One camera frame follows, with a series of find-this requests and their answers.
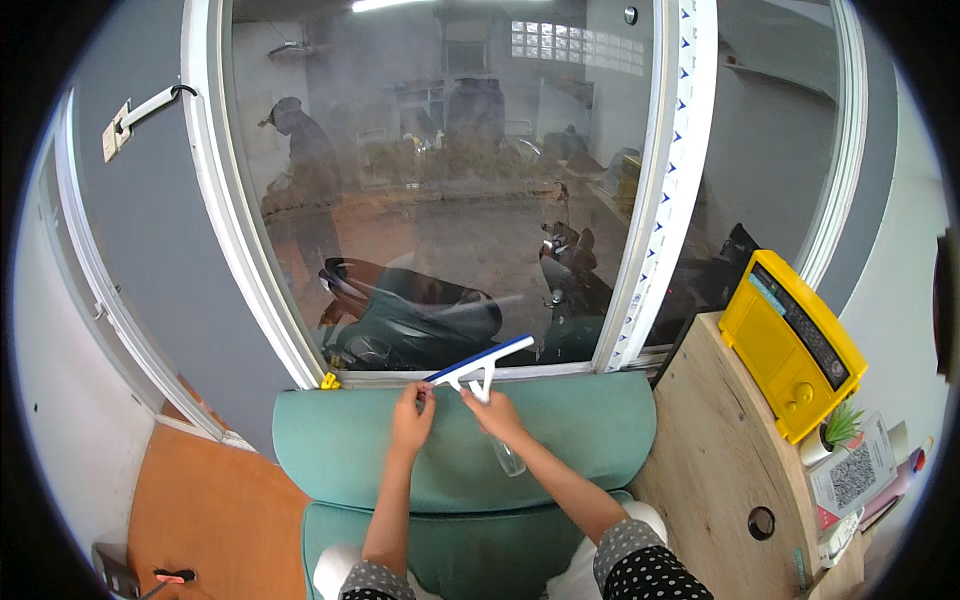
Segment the cap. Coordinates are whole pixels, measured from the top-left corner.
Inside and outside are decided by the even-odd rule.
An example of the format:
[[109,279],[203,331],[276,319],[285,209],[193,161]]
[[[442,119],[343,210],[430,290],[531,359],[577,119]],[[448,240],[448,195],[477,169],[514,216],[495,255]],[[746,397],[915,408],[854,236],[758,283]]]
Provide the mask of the cap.
[[295,110],[300,110],[303,104],[300,102],[299,98],[294,98],[293,96],[287,96],[286,98],[281,98],[277,102],[273,109],[270,111],[270,114],[267,117],[256,124],[257,127],[265,127],[267,124],[276,125],[275,118],[278,114],[284,112],[293,112]]

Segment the orange floor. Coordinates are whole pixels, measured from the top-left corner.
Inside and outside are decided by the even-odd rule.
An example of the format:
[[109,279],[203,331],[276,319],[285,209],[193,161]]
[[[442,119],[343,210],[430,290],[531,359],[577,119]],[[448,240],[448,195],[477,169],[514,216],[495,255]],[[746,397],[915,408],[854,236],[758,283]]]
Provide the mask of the orange floor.
[[309,501],[260,455],[158,424],[133,496],[128,564],[142,593],[155,567],[197,571],[196,582],[167,586],[156,600],[301,600]]

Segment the hand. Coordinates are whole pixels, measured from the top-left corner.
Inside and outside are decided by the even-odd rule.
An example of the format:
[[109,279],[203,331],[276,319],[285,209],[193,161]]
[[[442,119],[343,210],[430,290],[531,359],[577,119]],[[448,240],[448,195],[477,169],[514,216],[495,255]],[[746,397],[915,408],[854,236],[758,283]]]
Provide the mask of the hand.
[[[422,395],[423,412],[417,410],[417,395]],[[430,423],[437,409],[433,384],[416,381],[407,384],[394,408],[393,448],[416,456],[430,435]]]
[[523,436],[529,435],[520,420],[520,415],[516,413],[514,404],[506,394],[490,390],[490,404],[484,404],[477,399],[467,388],[460,391],[460,397],[464,399],[473,415],[480,424],[480,430],[484,433],[490,433],[500,442],[506,445],[513,444]]

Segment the small white pot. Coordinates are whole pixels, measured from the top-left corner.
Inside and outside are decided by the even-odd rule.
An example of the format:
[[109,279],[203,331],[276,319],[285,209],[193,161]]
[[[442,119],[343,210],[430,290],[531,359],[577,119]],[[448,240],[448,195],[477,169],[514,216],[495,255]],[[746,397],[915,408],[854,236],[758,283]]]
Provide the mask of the small white pot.
[[825,427],[826,425],[821,424],[800,442],[800,460],[805,467],[813,467],[832,454],[833,448],[827,449],[820,437]]

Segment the teal cushion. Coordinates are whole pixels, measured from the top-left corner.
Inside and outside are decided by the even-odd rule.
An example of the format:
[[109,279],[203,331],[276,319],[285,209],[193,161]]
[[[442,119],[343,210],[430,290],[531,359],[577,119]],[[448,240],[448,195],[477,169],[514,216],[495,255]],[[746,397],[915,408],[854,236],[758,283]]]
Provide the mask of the teal cushion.
[[[524,424],[561,460],[604,490],[624,487],[647,457],[656,429],[642,372],[497,383]],[[398,389],[286,392],[276,399],[274,449],[310,497],[373,508]],[[506,511],[552,502],[529,471],[507,477],[473,414],[449,386],[414,466],[414,513]]]
[[[612,495],[621,504],[632,500],[623,491]],[[312,582],[321,553],[341,541],[362,546],[370,515],[321,502],[307,506],[307,598],[321,598]],[[410,519],[408,563],[420,584],[444,600],[536,600],[546,580],[566,570],[583,538],[555,504],[508,513],[420,515]]]

